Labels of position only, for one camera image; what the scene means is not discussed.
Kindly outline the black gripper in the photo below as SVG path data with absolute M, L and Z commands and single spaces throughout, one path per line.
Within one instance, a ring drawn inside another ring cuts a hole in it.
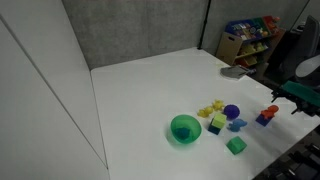
M 320 97 L 316 93 L 307 95 L 306 93 L 278 88 L 272 91 L 272 97 L 272 102 L 278 98 L 285 98 L 293 102 L 296 108 L 291 112 L 291 114 L 303 112 L 311 117 L 320 116 Z

